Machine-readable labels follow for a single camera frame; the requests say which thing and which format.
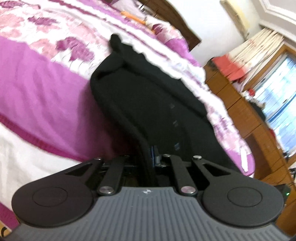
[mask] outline orange fabric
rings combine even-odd
[[[145,22],[145,21],[143,21],[143,20],[137,18],[136,16],[130,14],[130,13],[127,12],[127,11],[123,11],[123,12],[121,12],[121,14],[124,15],[124,16],[126,16],[126,17],[128,17],[128,18],[130,18],[130,19],[133,19],[133,20],[137,21],[137,22],[140,23],[140,24],[146,25],[146,22]]]
[[[245,69],[231,62],[228,55],[213,58],[212,61],[229,81],[238,81],[241,83],[245,79]]]

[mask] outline curtain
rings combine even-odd
[[[283,39],[279,33],[265,28],[228,54],[212,61],[229,81],[242,83],[251,70],[278,49]]]

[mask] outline wooden headboard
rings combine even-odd
[[[201,40],[188,28],[177,10],[166,0],[138,0],[156,13],[156,17],[163,19],[178,29],[186,39],[189,50],[198,45]]]

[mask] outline pillow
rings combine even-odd
[[[141,12],[140,9],[138,9],[135,5],[134,0],[119,0],[113,4],[111,4],[112,7],[116,8],[120,12],[128,12],[137,18],[144,20],[146,15]]]

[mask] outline metal screw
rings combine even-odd
[[[100,188],[100,192],[104,193],[104,194],[111,194],[114,192],[114,189],[112,187],[109,186],[103,186]]]
[[[194,160],[200,160],[202,157],[201,156],[193,156]]]
[[[195,191],[196,191],[196,189],[191,186],[184,186],[181,188],[181,192],[186,193],[186,194],[192,194],[192,193],[195,193]]]

